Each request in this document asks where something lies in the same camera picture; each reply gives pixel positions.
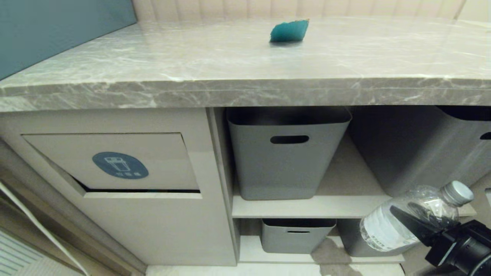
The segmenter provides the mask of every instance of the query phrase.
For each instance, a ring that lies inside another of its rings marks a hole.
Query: gray storage bin
[[[263,219],[261,244],[268,253],[310,254],[336,226],[336,219]]]
[[[344,107],[228,108],[241,196],[315,195],[351,114]]]
[[[491,170],[491,107],[364,107],[352,138],[390,196],[417,185],[472,185]]]
[[[361,219],[339,219],[337,229],[343,241],[344,249],[352,257],[388,257],[397,256],[412,248],[408,245],[389,252],[380,252],[371,248],[360,233]]]

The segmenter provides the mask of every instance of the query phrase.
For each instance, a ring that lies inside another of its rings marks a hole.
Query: sponge
[[[284,22],[274,26],[270,42],[302,41],[307,32],[308,19]]]

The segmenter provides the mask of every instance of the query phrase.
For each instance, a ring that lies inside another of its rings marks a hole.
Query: gray marble countertop
[[[107,108],[491,105],[491,30],[444,19],[138,23],[0,81],[0,111]]]

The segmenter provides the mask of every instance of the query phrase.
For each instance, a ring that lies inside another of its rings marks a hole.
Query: plastic water bottle
[[[391,206],[409,213],[442,230],[457,224],[458,207],[474,199],[472,191],[459,181],[452,181],[441,189],[418,186],[395,197],[363,218],[360,232],[369,246],[378,251],[391,251],[417,243],[416,238],[390,212]]]

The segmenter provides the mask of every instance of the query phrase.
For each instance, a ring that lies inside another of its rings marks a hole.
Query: bottle cap
[[[471,202],[474,199],[472,191],[460,181],[452,181],[443,186],[441,192],[445,199],[459,207]]]

